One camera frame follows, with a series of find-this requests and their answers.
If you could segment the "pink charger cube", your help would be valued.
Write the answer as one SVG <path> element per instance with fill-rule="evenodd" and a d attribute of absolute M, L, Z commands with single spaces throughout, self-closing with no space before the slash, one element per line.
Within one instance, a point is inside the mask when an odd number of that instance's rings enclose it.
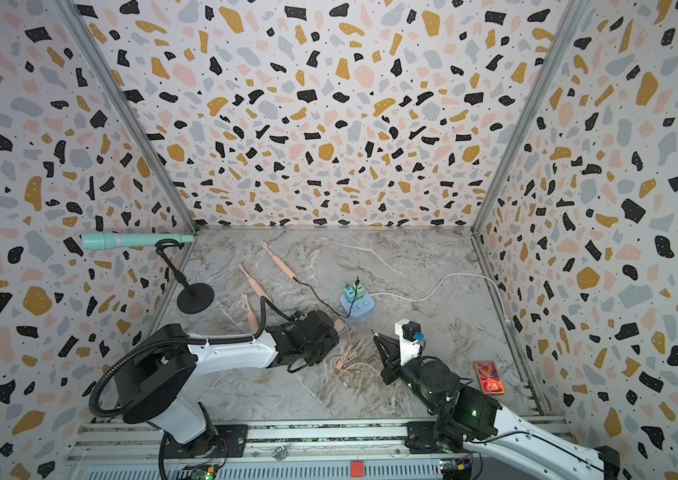
<path fill-rule="evenodd" d="M 336 318 L 334 320 L 334 328 L 338 333 L 342 333 L 346 329 L 346 322 L 341 318 Z"/>

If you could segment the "teal charger cube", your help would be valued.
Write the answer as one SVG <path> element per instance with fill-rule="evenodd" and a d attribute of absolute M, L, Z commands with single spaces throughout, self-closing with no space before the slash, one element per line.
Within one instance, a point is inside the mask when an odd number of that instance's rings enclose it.
<path fill-rule="evenodd" d="M 342 299 L 346 303 L 352 303 L 355 301 L 356 296 L 358 294 L 359 288 L 355 285 L 347 285 L 344 290 L 343 290 L 343 297 Z"/>

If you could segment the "green charger plug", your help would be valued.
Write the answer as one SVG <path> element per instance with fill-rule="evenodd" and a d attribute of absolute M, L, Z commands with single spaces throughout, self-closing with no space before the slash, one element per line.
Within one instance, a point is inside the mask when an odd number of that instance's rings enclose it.
<path fill-rule="evenodd" d="M 363 298 L 366 295 L 366 289 L 361 283 L 357 283 L 354 286 L 354 290 L 355 290 L 355 299 L 356 300 L 360 300 L 361 298 Z"/>

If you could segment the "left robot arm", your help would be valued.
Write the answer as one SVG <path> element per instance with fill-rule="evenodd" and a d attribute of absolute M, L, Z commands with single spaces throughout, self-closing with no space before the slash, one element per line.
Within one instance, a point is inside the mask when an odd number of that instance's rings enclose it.
<path fill-rule="evenodd" d="M 262 297 L 252 334 L 209 337 L 176 323 L 161 327 L 102 375 L 88 408 L 97 418 L 156 426 L 180 445 L 210 441 L 217 433 L 205 408 L 183 394 L 190 382 L 238 369 L 297 373 L 321 363 L 338 342 L 335 322 L 325 312 L 288 316 Z"/>

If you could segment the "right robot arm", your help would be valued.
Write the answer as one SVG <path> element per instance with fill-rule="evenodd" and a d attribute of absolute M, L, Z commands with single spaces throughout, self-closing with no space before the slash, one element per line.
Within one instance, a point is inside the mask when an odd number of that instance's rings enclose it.
<path fill-rule="evenodd" d="M 442 360 L 422 353 L 421 335 L 412 339 L 377 334 L 373 338 L 385 384 L 400 381 L 427 408 L 432 421 L 406 425 L 412 454 L 453 453 L 450 470 L 474 479 L 476 461 L 493 458 L 537 479 L 616 479 L 619 453 L 611 447 L 586 448 L 522 418 L 495 398 L 473 388 Z"/>

